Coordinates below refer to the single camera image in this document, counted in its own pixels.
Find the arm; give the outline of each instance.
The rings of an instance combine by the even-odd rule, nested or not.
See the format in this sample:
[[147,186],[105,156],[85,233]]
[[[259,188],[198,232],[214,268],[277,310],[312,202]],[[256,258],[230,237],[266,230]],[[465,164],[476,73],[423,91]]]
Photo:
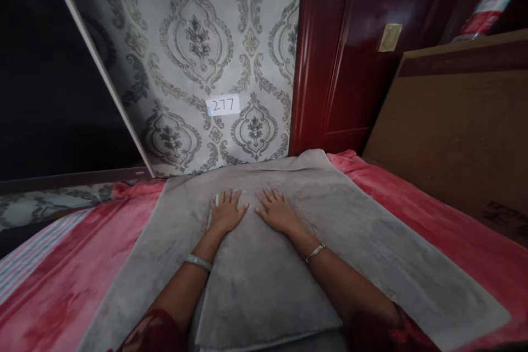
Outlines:
[[[247,204],[237,208],[239,197],[239,191],[232,195],[228,190],[220,194],[218,206],[211,201],[211,226],[191,254],[212,263],[224,236],[240,223],[248,210]],[[118,352],[183,351],[183,334],[187,332],[208,275],[205,269],[184,262]]]
[[[295,214],[288,197],[273,189],[257,194],[263,207],[256,212],[276,231],[285,234],[304,260],[321,242],[310,234]],[[392,301],[367,278],[325,248],[310,259],[308,269],[324,290],[346,325],[355,313],[369,312],[389,325],[398,326],[400,315]]]
[[[248,204],[237,209],[239,197],[240,191],[236,191],[232,196],[232,191],[228,190],[220,194],[218,206],[211,201],[211,226],[192,251],[192,255],[209,263],[213,262],[224,236],[240,223],[248,210]],[[184,262],[148,308],[147,313],[154,309],[164,310],[175,320],[178,329],[185,333],[208,275],[205,269]]]

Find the white paper label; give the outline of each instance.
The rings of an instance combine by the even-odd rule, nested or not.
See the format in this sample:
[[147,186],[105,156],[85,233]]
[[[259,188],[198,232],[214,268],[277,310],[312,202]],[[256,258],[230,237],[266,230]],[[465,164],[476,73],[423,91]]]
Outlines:
[[207,113],[210,117],[240,113],[238,93],[217,96],[216,98],[206,100],[205,103],[207,104]]
[[474,14],[489,11],[504,12],[509,2],[510,0],[482,0]]

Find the red blanket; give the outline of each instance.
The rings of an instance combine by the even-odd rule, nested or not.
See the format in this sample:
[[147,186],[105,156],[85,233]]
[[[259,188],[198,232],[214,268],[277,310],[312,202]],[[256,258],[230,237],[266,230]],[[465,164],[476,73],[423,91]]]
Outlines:
[[360,189],[441,250],[510,312],[506,326],[460,351],[528,339],[527,249],[392,173],[365,163],[352,150],[327,156]]
[[[328,154],[363,191],[439,248],[508,311],[504,328],[462,348],[528,339],[528,250],[353,151]],[[148,221],[164,180],[117,184],[0,305],[0,350],[73,351]]]

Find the sleeve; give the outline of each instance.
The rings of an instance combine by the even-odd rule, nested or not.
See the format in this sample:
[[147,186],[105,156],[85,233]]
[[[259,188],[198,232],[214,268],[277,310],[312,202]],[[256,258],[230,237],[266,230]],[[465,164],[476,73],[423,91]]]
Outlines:
[[358,312],[346,328],[350,350],[383,352],[440,352],[416,322],[396,305],[400,327],[393,327],[368,312]]
[[185,337],[174,319],[165,311],[155,309],[139,321],[116,352],[184,352],[186,349]]

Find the number label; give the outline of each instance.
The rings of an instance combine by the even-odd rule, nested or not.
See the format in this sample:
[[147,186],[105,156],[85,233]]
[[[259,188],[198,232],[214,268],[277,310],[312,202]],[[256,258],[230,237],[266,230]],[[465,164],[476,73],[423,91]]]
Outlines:
[[205,101],[210,117],[240,113],[240,98],[238,94],[222,95]]

